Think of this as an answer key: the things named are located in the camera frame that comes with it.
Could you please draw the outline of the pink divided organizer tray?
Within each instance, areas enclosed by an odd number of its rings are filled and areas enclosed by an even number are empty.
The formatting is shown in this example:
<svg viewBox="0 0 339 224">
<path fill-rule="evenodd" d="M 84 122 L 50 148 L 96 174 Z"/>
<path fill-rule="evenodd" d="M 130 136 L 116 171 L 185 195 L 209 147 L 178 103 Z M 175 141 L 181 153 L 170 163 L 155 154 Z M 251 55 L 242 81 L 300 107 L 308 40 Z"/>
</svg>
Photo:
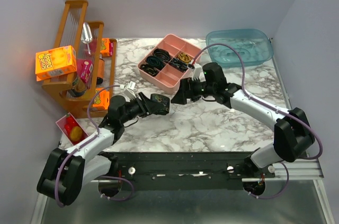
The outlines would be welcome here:
<svg viewBox="0 0 339 224">
<path fill-rule="evenodd" d="M 140 65 L 147 64 L 146 58 L 148 56 L 153 56 L 153 51 L 156 48 L 168 51 L 172 59 L 177 58 L 180 52 L 187 53 L 191 57 L 191 61 L 195 58 L 195 55 L 197 55 L 201 49 L 176 35 L 168 34 L 158 44 L 156 44 L 155 47 L 152 48 L 152 50 L 149 52 L 149 54 L 145 56 L 145 58 L 143 58 L 139 62 L 138 70 L 143 79 L 154 84 L 156 87 L 167 94 L 174 94 L 179 88 L 180 80 L 186 77 L 190 77 L 192 71 L 188 68 L 186 72 L 182 73 L 169 65 L 169 62 L 163 61 L 164 67 L 161 70 L 157 68 L 159 70 L 159 73 L 156 77 L 148 75 L 140 69 Z"/>
</svg>

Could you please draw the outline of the dark floral patterned necktie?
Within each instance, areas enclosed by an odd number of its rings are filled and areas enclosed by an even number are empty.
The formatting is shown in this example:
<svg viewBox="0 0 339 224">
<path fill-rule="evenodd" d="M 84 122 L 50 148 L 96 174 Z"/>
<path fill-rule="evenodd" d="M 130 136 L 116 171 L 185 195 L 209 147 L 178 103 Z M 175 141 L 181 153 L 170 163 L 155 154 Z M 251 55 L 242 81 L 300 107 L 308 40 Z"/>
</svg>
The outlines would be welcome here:
<svg viewBox="0 0 339 224">
<path fill-rule="evenodd" d="M 150 99 L 152 101 L 152 109 L 151 110 L 160 110 L 160 109 L 168 109 L 168 113 L 170 112 L 170 98 L 161 95 L 161 94 L 151 94 Z"/>
</svg>

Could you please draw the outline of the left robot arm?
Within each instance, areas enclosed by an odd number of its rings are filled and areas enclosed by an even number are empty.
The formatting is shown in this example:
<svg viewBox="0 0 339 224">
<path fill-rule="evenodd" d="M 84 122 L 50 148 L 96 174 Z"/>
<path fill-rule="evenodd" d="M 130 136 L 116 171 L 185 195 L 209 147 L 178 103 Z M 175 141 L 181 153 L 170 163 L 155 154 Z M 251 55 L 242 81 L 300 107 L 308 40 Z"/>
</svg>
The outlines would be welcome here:
<svg viewBox="0 0 339 224">
<path fill-rule="evenodd" d="M 121 95 L 113 96 L 98 130 L 66 150 L 56 148 L 50 153 L 37 192 L 55 199 L 60 207 L 71 205 L 86 183 L 100 176 L 116 176 L 117 165 L 102 152 L 121 138 L 126 122 L 152 114 L 167 115 L 169 111 L 170 99 L 161 94 L 147 97 L 139 93 L 131 101 Z"/>
</svg>

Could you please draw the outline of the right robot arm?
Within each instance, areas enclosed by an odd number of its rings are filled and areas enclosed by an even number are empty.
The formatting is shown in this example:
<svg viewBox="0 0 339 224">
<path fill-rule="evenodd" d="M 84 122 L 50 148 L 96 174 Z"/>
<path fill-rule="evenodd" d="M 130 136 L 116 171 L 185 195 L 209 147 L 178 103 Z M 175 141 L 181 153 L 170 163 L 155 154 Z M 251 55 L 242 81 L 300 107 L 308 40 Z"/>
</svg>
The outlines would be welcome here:
<svg viewBox="0 0 339 224">
<path fill-rule="evenodd" d="M 273 142 L 252 152 L 244 159 L 244 172 L 256 177 L 267 165 L 294 162 L 315 142 L 305 112 L 288 110 L 245 93 L 242 87 L 228 83 L 222 68 L 215 62 L 202 67 L 205 80 L 184 78 L 171 102 L 186 105 L 202 97 L 213 97 L 221 105 L 246 113 L 273 131 Z"/>
</svg>

